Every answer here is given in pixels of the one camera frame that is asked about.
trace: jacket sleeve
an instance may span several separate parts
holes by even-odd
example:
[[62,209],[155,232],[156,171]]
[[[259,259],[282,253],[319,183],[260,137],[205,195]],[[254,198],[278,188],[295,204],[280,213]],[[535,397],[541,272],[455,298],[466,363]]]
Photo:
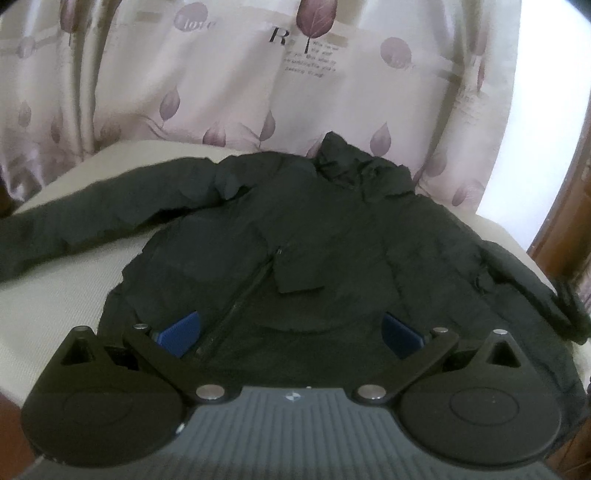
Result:
[[535,273],[493,242],[482,242],[482,256],[494,280],[512,284],[563,339],[582,345],[591,336],[591,319],[567,283],[553,282],[554,294]]
[[183,213],[220,205],[272,177],[291,155],[178,158],[99,181],[0,221],[0,281],[42,261],[130,235]]

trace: round pad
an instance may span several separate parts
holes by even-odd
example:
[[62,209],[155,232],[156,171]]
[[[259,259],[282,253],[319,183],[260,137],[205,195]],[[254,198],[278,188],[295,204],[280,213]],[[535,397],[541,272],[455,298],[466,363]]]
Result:
[[402,396],[400,420],[418,443],[454,462],[480,467],[531,462],[556,437],[560,410],[550,393],[528,387],[502,375],[435,375]]
[[37,449],[69,465],[113,466],[174,437],[184,406],[170,385],[121,367],[108,374],[93,370],[89,364],[68,367],[29,396],[22,426]]

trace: wooden furniture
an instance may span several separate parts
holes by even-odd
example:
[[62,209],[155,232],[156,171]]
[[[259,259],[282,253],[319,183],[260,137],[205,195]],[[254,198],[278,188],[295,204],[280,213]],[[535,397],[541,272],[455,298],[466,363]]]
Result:
[[21,430],[21,411],[0,394],[0,480],[12,480],[35,457]]
[[577,435],[548,458],[547,463],[567,480],[589,480],[591,478],[591,419],[587,419]]
[[573,162],[533,244],[531,258],[548,277],[573,278],[591,252],[591,103]]

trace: jacket zipper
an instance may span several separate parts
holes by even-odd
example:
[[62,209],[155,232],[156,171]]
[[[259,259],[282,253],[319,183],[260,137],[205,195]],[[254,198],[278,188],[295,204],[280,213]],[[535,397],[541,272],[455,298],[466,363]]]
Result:
[[273,264],[272,259],[264,263],[259,269],[251,276],[250,282],[236,295],[235,301],[232,306],[227,310],[222,320],[213,328],[201,341],[201,345],[195,352],[195,360],[198,362],[205,362],[215,353],[215,350],[226,337],[232,325],[236,322],[240,315],[242,306],[245,304],[251,293],[262,283],[271,271]]

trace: leaf pattern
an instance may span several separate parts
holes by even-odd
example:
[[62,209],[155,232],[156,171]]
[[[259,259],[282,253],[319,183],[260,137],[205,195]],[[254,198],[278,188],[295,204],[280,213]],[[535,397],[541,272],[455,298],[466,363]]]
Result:
[[43,173],[41,174],[41,182],[43,186],[50,184],[57,180],[68,170],[76,166],[76,162],[72,158],[68,158],[67,154],[62,151],[54,151],[46,153],[41,160]]
[[411,64],[413,54],[408,44],[397,37],[386,38],[379,48],[379,54],[386,65],[395,69],[403,69]]
[[160,140],[171,142],[180,141],[198,143],[198,141],[195,141],[192,137],[181,138],[180,136],[177,136],[176,134],[178,134],[180,131],[175,132],[175,135],[169,134],[149,116],[138,113],[135,115],[135,117],[137,120],[139,120],[139,122],[128,131],[126,138],[129,140],[153,140],[154,138],[159,138]]
[[33,52],[35,51],[36,47],[35,39],[33,37],[24,37],[17,47],[17,56],[20,59],[27,59]]
[[314,145],[312,145],[310,147],[310,149],[308,150],[308,152],[306,153],[306,158],[315,158],[316,155],[318,154],[318,150],[320,150],[320,146],[322,145],[322,140],[324,139],[324,136],[320,137],[318,140],[316,140],[316,142],[314,142]]
[[390,130],[388,129],[388,123],[383,124],[373,137],[369,141],[369,149],[376,157],[383,157],[390,146],[392,145],[392,137],[390,136]]
[[472,179],[464,182],[457,190],[452,198],[452,205],[457,207],[462,203],[468,201],[471,206],[478,206],[482,195],[484,194],[484,185],[478,180]]
[[480,92],[480,89],[482,88],[482,83],[484,82],[484,57],[482,58],[482,61],[480,62],[480,67],[478,68],[478,79],[476,81],[476,91]]
[[23,202],[41,190],[39,180],[27,168],[31,164],[31,158],[37,157],[38,154],[29,157],[25,153],[13,158],[10,162],[6,187],[13,199]]
[[77,0],[61,0],[60,4],[60,28],[66,33],[74,33],[78,27],[76,15]]
[[174,26],[181,32],[191,32],[200,28],[207,20],[207,7],[201,2],[185,5],[174,16]]
[[178,111],[180,104],[181,98],[179,97],[178,90],[175,87],[166,95],[164,95],[162,102],[160,102],[160,118],[162,118],[164,122],[166,120],[170,120]]
[[226,146],[226,130],[219,122],[215,122],[203,136],[204,145]]
[[447,167],[447,155],[436,151],[425,163],[425,175],[429,177],[438,177]]
[[240,137],[243,137],[245,140],[247,140],[250,143],[256,142],[256,144],[258,146],[259,142],[261,141],[260,135],[257,135],[256,133],[254,133],[252,131],[252,128],[247,127],[242,122],[236,122],[235,126],[239,132]]
[[311,38],[318,38],[328,33],[336,18],[337,0],[301,0],[295,24],[308,37],[306,50]]
[[18,124],[26,128],[31,123],[31,107],[26,102],[21,103],[21,107],[18,111]]
[[273,114],[269,110],[267,114],[267,118],[265,118],[265,124],[262,126],[261,135],[259,136],[259,140],[264,142],[265,140],[269,140],[273,133],[275,133],[275,119],[273,118]]
[[51,122],[51,127],[49,130],[50,130],[50,134],[51,134],[51,139],[57,145],[60,142],[60,138],[61,138],[61,127],[60,127],[59,119],[57,117],[53,118],[53,120]]
[[108,119],[99,134],[99,148],[103,149],[119,141],[121,138],[121,127],[114,120]]

